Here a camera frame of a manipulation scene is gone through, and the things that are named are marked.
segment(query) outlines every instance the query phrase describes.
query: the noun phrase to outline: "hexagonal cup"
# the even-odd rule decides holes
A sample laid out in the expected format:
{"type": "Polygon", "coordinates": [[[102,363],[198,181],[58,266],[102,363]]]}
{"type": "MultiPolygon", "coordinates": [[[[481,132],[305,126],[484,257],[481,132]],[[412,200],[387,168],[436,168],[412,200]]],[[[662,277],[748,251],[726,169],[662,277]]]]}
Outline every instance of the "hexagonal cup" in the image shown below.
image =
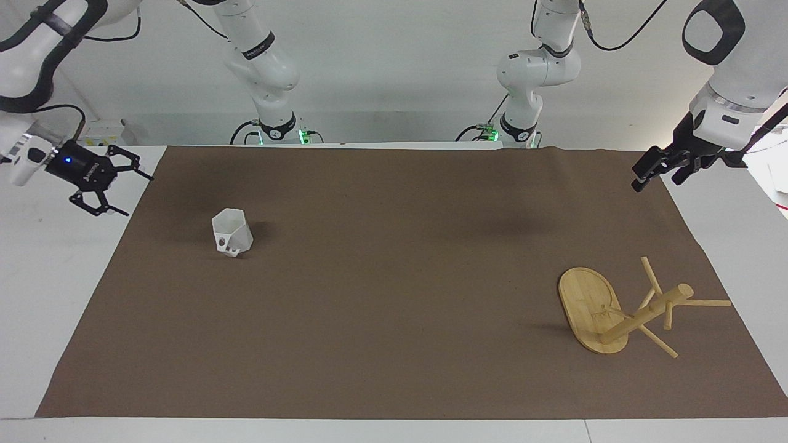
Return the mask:
{"type": "Polygon", "coordinates": [[[216,250],[228,257],[237,257],[242,252],[249,251],[252,242],[246,214],[240,209],[227,208],[211,219],[214,226],[214,239],[216,250]]]}

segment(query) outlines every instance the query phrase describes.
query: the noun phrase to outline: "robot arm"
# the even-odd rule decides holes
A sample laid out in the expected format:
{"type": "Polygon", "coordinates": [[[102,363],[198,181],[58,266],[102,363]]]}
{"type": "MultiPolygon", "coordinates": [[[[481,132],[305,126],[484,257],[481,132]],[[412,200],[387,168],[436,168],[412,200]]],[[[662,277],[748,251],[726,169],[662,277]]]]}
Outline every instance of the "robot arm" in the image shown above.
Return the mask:
{"type": "Polygon", "coordinates": [[[673,169],[676,184],[711,167],[718,158],[745,167],[744,147],[764,113],[788,87],[788,13],[781,0],[704,0],[683,32],[687,53],[714,74],[689,105],[673,132],[673,143],[652,147],[633,167],[641,191],[673,169]]]}
{"type": "Polygon", "coordinates": [[[578,0],[535,0],[533,35],[542,42],[536,50],[521,50],[498,65],[498,81],[509,92],[500,119],[505,140],[523,145],[536,132],[542,110],[538,87],[568,83],[580,73],[580,56],[572,50],[580,17],[578,0]]]}
{"type": "Polygon", "coordinates": [[[256,0],[195,1],[214,6],[229,38],[225,65],[255,102],[260,128],[272,141],[285,140],[297,123],[287,93],[296,87],[300,74],[277,37],[263,24],[256,0]]]}
{"type": "MultiPolygon", "coordinates": [[[[139,156],[112,146],[99,156],[40,125],[30,114],[47,103],[53,93],[54,72],[91,30],[113,24],[139,8],[142,0],[48,0],[10,39],[0,42],[0,162],[12,162],[11,182],[25,185],[44,168],[74,185],[71,197],[93,215],[109,210],[103,192],[117,173],[139,170],[139,156]],[[122,155],[130,163],[117,167],[109,157],[122,155]],[[94,192],[99,206],[89,207],[83,192],[94,192]]],[[[276,37],[260,20],[255,0],[195,0],[214,6],[230,38],[228,67],[247,87],[255,101],[259,125],[271,140],[284,140],[296,127],[296,115],[287,91],[299,81],[295,64],[274,44],[276,37]]]]}

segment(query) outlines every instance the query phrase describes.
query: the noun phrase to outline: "wire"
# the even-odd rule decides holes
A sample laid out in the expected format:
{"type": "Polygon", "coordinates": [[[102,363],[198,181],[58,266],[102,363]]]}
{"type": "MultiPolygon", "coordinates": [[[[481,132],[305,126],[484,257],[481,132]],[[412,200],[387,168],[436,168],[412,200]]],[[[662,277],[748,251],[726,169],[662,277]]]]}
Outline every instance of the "wire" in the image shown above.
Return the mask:
{"type": "Polygon", "coordinates": [[[69,108],[79,111],[80,116],[82,116],[82,119],[80,120],[80,124],[76,127],[76,131],[74,132],[74,137],[72,138],[72,140],[76,140],[80,138],[80,135],[82,134],[82,130],[85,128],[85,124],[87,123],[87,116],[85,116],[85,111],[83,111],[82,108],[80,108],[79,106],[69,105],[69,104],[52,105],[52,106],[47,106],[45,108],[38,108],[37,110],[32,111],[30,114],[47,112],[49,110],[59,110],[62,108],[69,108]]]}
{"type": "MultiPolygon", "coordinates": [[[[504,96],[504,99],[500,101],[500,103],[498,104],[498,107],[495,109],[495,111],[493,111],[493,112],[492,112],[492,115],[491,115],[491,116],[490,116],[490,118],[487,120],[487,125],[489,125],[490,123],[492,123],[492,122],[493,122],[493,118],[495,118],[495,116],[498,114],[498,111],[500,111],[500,108],[501,108],[501,107],[504,105],[504,103],[506,102],[506,99],[508,99],[508,98],[509,98],[509,94],[506,94],[506,95],[504,96]]],[[[485,130],[484,130],[484,129],[480,130],[480,131],[479,131],[479,135],[478,135],[478,137],[477,137],[477,138],[481,140],[481,137],[482,137],[484,134],[485,134],[485,130]]]]}
{"type": "Polygon", "coordinates": [[[788,140],[783,140],[783,141],[781,141],[780,143],[773,144],[773,145],[771,145],[770,147],[764,147],[764,148],[761,148],[761,149],[759,149],[759,150],[757,150],[757,151],[747,151],[747,152],[746,152],[746,154],[757,154],[757,153],[759,153],[759,152],[768,151],[768,150],[772,149],[773,147],[777,147],[777,146],[779,146],[779,145],[781,145],[781,144],[784,144],[784,143],[788,143],[788,140]]]}
{"type": "Polygon", "coordinates": [[[533,33],[533,20],[537,15],[537,5],[540,0],[533,0],[533,12],[531,13],[531,35],[535,38],[537,35],[533,33]]]}
{"type": "Polygon", "coordinates": [[[782,121],[785,120],[786,118],[788,118],[788,103],[783,105],[782,108],[780,108],[779,110],[777,110],[777,112],[774,113],[774,115],[769,117],[769,119],[766,120],[766,123],[761,125],[761,127],[758,128],[757,131],[755,131],[753,137],[749,140],[749,143],[747,143],[747,146],[745,146],[744,149],[742,149],[739,152],[743,154],[749,152],[750,149],[753,149],[755,143],[758,143],[760,139],[763,139],[766,136],[766,134],[768,134],[769,132],[774,131],[775,128],[777,128],[777,125],[782,123],[782,121]]]}
{"type": "Polygon", "coordinates": [[[236,144],[236,137],[238,136],[238,134],[240,134],[240,132],[244,128],[246,128],[247,126],[253,126],[253,125],[256,125],[256,124],[257,124],[257,121],[249,120],[246,123],[243,123],[241,126],[239,126],[238,129],[236,129],[236,131],[232,134],[232,137],[230,137],[230,144],[236,144]]]}
{"type": "Polygon", "coordinates": [[[134,33],[131,34],[130,36],[128,36],[128,37],[115,37],[115,38],[112,38],[112,39],[102,39],[100,37],[90,37],[89,35],[86,35],[85,39],[86,40],[92,40],[94,42],[104,42],[104,43],[125,42],[127,40],[135,39],[139,35],[139,31],[142,30],[142,28],[143,28],[143,18],[142,18],[142,16],[139,13],[139,8],[137,8],[137,30],[134,31],[134,33]]]}
{"type": "Polygon", "coordinates": [[[500,111],[500,108],[504,105],[504,103],[506,102],[506,99],[508,99],[508,98],[509,98],[509,94],[506,94],[504,96],[504,99],[500,101],[500,105],[498,105],[498,107],[495,109],[495,112],[492,113],[492,115],[490,116],[490,119],[487,120],[487,124],[488,125],[493,122],[493,118],[495,118],[496,114],[498,114],[498,111],[500,111]]]}
{"type": "Polygon", "coordinates": [[[459,142],[463,138],[463,136],[465,136],[468,132],[471,132],[476,128],[477,128],[476,125],[468,126],[467,128],[463,129],[463,131],[457,136],[457,138],[454,141],[459,142]]]}
{"type": "Polygon", "coordinates": [[[585,28],[585,33],[589,35],[589,39],[591,39],[591,43],[593,43],[593,45],[595,47],[598,47],[601,50],[606,50],[606,51],[612,52],[614,50],[619,50],[619,49],[625,47],[626,45],[632,43],[632,40],[635,40],[635,38],[638,35],[640,35],[641,32],[643,32],[645,27],[649,25],[649,23],[654,18],[654,16],[656,16],[657,13],[662,9],[662,7],[665,6],[665,3],[667,3],[667,0],[662,0],[662,2],[660,2],[660,4],[656,7],[656,9],[654,9],[654,12],[651,13],[649,18],[647,18],[646,21],[643,22],[641,27],[638,28],[637,31],[635,31],[635,33],[629,39],[627,39],[624,43],[621,43],[617,47],[603,47],[594,38],[593,31],[591,29],[591,17],[589,17],[588,11],[585,10],[585,0],[579,0],[580,17],[582,18],[583,28],[585,28]]]}
{"type": "Polygon", "coordinates": [[[181,5],[183,5],[183,6],[184,6],[186,9],[190,10],[190,11],[191,11],[191,13],[195,14],[195,15],[197,16],[197,18],[199,18],[199,20],[200,20],[200,21],[202,21],[202,23],[203,23],[204,25],[206,25],[206,26],[207,26],[207,27],[208,27],[208,28],[209,28],[211,31],[213,31],[213,32],[214,32],[214,34],[216,34],[216,35],[218,35],[218,36],[222,37],[223,39],[228,39],[226,35],[222,34],[222,33],[221,33],[221,32],[219,32],[219,31],[217,31],[217,30],[216,30],[216,28],[214,28],[213,26],[211,26],[211,25],[210,25],[210,23],[208,23],[207,21],[205,21],[205,19],[203,18],[203,16],[199,15],[199,13],[198,13],[197,11],[195,11],[195,9],[191,7],[191,5],[189,5],[188,3],[186,3],[186,1],[185,1],[185,0],[178,0],[178,2],[179,2],[181,5]]]}
{"type": "Polygon", "coordinates": [[[320,143],[323,143],[323,144],[325,144],[325,140],[323,140],[323,135],[321,135],[321,133],[320,133],[320,132],[317,132],[317,131],[307,131],[307,135],[308,135],[308,136],[311,136],[312,134],[315,134],[315,135],[317,135],[318,137],[320,137],[320,143]]]}
{"type": "Polygon", "coordinates": [[[249,132],[247,135],[243,136],[243,144],[249,144],[248,143],[249,136],[259,136],[259,135],[260,134],[258,134],[257,132],[249,132]]]}

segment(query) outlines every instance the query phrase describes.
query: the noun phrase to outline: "brown cloth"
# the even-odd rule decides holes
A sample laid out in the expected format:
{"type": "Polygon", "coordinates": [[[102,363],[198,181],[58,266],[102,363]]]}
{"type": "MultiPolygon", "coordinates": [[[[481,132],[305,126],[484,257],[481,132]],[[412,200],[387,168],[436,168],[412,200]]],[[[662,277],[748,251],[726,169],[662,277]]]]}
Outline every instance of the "brown cloth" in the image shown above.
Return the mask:
{"type": "Polygon", "coordinates": [[[37,416],[788,415],[733,308],[654,322],[678,359],[640,332],[612,356],[575,340],[574,266],[625,311],[641,255],[666,290],[727,298],[664,185],[630,188],[639,155],[171,147],[37,416]],[[214,246],[226,207],[255,236],[239,259],[214,246]]]}

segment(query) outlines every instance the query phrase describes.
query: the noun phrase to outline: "white table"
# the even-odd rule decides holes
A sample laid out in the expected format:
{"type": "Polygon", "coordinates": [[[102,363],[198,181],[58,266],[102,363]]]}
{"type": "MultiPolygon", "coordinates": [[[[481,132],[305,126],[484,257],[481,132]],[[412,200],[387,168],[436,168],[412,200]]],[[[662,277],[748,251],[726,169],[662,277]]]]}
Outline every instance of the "white table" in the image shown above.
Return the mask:
{"type": "MultiPolygon", "coordinates": [[[[498,143],[390,143],[323,147],[496,149],[498,143]]],[[[165,147],[133,147],[151,172],[165,147]]],[[[8,168],[0,168],[0,184],[8,168]]],[[[682,187],[666,180],[689,229],[783,390],[788,392],[788,221],[744,170],[722,165],[682,187]]],[[[147,182],[121,175],[110,202],[134,210],[147,182]]],[[[785,441],[788,418],[723,420],[378,421],[30,419],[120,241],[128,219],[93,218],[73,187],[40,173],[26,188],[0,185],[0,441],[452,441],[605,443],[785,441]]]]}

